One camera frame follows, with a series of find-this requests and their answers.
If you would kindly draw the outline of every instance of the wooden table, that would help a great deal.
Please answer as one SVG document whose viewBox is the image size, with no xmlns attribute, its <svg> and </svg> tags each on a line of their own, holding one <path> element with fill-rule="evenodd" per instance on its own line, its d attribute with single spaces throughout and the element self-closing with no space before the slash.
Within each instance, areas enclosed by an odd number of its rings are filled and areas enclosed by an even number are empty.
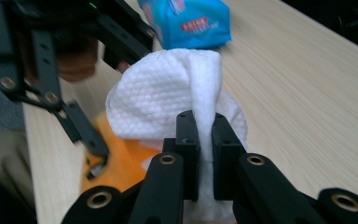
<svg viewBox="0 0 358 224">
<path fill-rule="evenodd" d="M 233 41 L 219 50 L 224 89 L 247 118 L 248 151 L 309 196 L 330 187 L 358 194 L 358 47 L 280 1 L 225 2 Z M 62 90 L 92 119 L 119 78 L 100 62 L 96 77 Z M 79 194 L 83 146 L 48 112 L 24 111 L 38 219 L 59 223 Z"/>
</svg>

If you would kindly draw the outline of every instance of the orange object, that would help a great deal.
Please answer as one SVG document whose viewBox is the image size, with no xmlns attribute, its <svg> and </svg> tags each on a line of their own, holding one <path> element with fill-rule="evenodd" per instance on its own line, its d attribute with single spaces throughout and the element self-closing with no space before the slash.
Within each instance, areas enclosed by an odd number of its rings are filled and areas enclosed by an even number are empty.
<svg viewBox="0 0 358 224">
<path fill-rule="evenodd" d="M 101 157 L 86 152 L 86 162 L 83 166 L 81 192 L 96 186 L 109 186 L 121 192 L 132 187 L 145 178 L 146 170 L 142 164 L 159 154 L 159 150 L 141 146 L 137 139 L 120 139 L 112 131 L 106 113 L 100 114 L 94 122 L 94 127 L 109 148 L 107 164 L 100 175 L 88 180 L 90 169 L 100 164 Z"/>
</svg>

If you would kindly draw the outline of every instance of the metal bolt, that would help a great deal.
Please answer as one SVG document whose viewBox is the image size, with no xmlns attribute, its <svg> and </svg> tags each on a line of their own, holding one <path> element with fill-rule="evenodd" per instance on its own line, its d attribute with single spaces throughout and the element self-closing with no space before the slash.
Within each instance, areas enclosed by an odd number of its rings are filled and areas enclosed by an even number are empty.
<svg viewBox="0 0 358 224">
<path fill-rule="evenodd" d="M 10 77 L 2 77 L 0 79 L 0 82 L 2 86 L 4 86 L 8 90 L 13 90 L 14 88 L 16 88 L 16 83 Z"/>
<path fill-rule="evenodd" d="M 45 94 L 46 100 L 48 100 L 49 103 L 55 105 L 58 103 L 58 97 L 51 91 L 47 92 Z"/>
</svg>

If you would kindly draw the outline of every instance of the white cloth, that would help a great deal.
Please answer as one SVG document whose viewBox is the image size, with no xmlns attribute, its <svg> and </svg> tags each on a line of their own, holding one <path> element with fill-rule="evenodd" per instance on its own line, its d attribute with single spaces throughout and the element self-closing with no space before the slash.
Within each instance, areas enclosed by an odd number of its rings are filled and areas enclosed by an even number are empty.
<svg viewBox="0 0 358 224">
<path fill-rule="evenodd" d="M 235 221 L 232 203 L 213 199 L 211 131 L 215 112 L 226 116 L 244 146 L 247 134 L 241 108 L 228 93 L 221 91 L 221 86 L 218 53 L 162 50 L 150 53 L 130 67 L 106 101 L 109 123 L 114 133 L 124 139 L 174 138 L 176 116 L 193 110 L 201 146 L 200 190 L 196 203 L 186 202 L 185 213 L 191 220 L 208 223 Z"/>
</svg>

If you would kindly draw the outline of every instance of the screw hole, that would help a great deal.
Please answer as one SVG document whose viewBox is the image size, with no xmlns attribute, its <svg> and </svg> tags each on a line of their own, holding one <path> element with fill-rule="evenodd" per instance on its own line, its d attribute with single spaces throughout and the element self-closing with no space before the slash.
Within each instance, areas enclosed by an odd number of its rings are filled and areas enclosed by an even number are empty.
<svg viewBox="0 0 358 224">
<path fill-rule="evenodd" d="M 45 94 L 45 98 L 51 104 L 57 104 L 59 102 L 59 99 L 57 98 L 57 96 L 51 91 L 49 91 Z"/>
<path fill-rule="evenodd" d="M 97 192 L 89 197 L 87 206 L 90 208 L 98 209 L 105 207 L 112 201 L 112 194 L 106 191 Z"/>
<path fill-rule="evenodd" d="M 264 163 L 265 163 L 263 158 L 258 157 L 258 156 L 249 156 L 247 158 L 247 161 L 253 165 L 264 165 Z"/>
<path fill-rule="evenodd" d="M 161 162 L 162 164 L 165 164 L 165 165 L 173 164 L 175 161 L 176 161 L 176 158 L 171 155 L 164 155 L 164 156 L 159 157 L 159 162 Z"/>
<path fill-rule="evenodd" d="M 333 194 L 331 196 L 333 202 L 340 208 L 350 212 L 358 212 L 358 202 L 352 197 L 345 194 Z"/>
</svg>

